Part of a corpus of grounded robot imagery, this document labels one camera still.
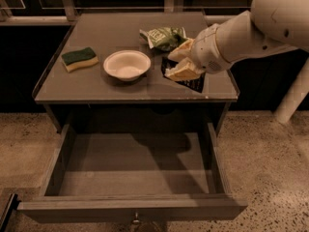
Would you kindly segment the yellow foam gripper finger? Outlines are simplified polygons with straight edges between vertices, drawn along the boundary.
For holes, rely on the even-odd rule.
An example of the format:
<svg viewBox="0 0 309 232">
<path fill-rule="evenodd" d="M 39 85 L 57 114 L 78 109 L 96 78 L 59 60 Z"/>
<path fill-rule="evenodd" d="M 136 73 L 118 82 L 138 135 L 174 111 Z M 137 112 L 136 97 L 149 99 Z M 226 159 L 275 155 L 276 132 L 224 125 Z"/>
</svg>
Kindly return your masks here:
<svg viewBox="0 0 309 232">
<path fill-rule="evenodd" d="M 190 55 L 193 42 L 193 39 L 186 40 L 179 47 L 169 53 L 168 59 L 174 62 L 180 62 L 182 59 L 188 57 Z"/>
<path fill-rule="evenodd" d="M 164 75 L 173 81 L 186 81 L 198 79 L 204 72 L 203 68 L 197 67 L 190 58 L 186 57 L 174 68 L 167 69 Z"/>
</svg>

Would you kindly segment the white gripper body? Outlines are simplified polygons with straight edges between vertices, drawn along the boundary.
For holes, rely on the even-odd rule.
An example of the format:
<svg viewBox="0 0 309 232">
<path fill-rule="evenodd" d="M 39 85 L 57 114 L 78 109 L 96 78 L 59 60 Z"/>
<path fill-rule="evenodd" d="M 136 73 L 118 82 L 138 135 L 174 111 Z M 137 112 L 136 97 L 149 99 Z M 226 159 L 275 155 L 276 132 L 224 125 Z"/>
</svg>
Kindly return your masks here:
<svg viewBox="0 0 309 232">
<path fill-rule="evenodd" d="M 218 24 L 214 24 L 201 31 L 194 39 L 190 50 L 190 56 L 195 65 L 210 74 L 221 73 L 232 67 L 232 63 L 221 55 L 217 46 L 218 27 Z"/>
</svg>

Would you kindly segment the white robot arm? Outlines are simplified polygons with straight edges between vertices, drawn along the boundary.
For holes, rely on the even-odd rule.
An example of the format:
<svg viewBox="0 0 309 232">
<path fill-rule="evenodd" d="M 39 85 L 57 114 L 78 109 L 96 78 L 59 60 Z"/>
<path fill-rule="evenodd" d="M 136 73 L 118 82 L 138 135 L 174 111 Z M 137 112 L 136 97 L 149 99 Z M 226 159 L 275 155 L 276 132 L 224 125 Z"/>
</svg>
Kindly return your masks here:
<svg viewBox="0 0 309 232">
<path fill-rule="evenodd" d="M 221 73 L 241 60 L 294 49 L 309 51 L 309 0 L 252 0 L 251 7 L 203 31 L 177 53 L 165 73 L 174 81 Z"/>
</svg>

